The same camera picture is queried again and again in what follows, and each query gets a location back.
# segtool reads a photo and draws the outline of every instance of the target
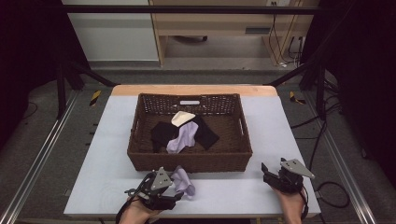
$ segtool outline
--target purple cloth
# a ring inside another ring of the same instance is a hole
[[[195,186],[190,182],[189,176],[181,166],[176,168],[176,170],[171,174],[171,178],[176,186],[176,192],[183,191],[189,197],[195,195]]]

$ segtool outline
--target white table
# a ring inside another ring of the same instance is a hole
[[[189,174],[196,194],[177,202],[158,217],[279,217],[282,210],[262,181],[261,164],[277,174],[280,158],[304,163],[272,87],[263,86],[118,86],[106,104],[90,149],[64,213],[70,217],[114,217],[127,189],[136,188],[147,172],[137,172],[126,151],[134,120],[137,93],[240,93],[253,156],[245,172]],[[320,213],[309,178],[309,213]],[[174,195],[174,187],[168,189]]]

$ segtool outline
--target human hand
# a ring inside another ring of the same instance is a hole
[[[150,210],[135,196],[131,204],[123,212],[120,224],[144,224],[149,218],[160,214],[159,210]]]
[[[299,193],[287,194],[281,192],[278,189],[274,189],[278,199],[280,200],[280,204],[282,205],[282,210],[284,217],[286,219],[286,223],[288,224],[300,224],[301,221],[301,213],[304,208],[304,200]]]

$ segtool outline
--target brown wicker basket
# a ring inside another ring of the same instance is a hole
[[[178,154],[165,147],[154,153],[150,131],[178,111],[200,115],[219,140],[208,150],[196,143]],[[127,152],[136,171],[173,171],[178,165],[189,173],[245,171],[252,150],[239,94],[139,94]]]

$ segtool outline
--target white wall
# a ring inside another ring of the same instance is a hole
[[[147,0],[63,0],[64,5],[148,5]],[[149,14],[69,13],[88,61],[158,61]]]

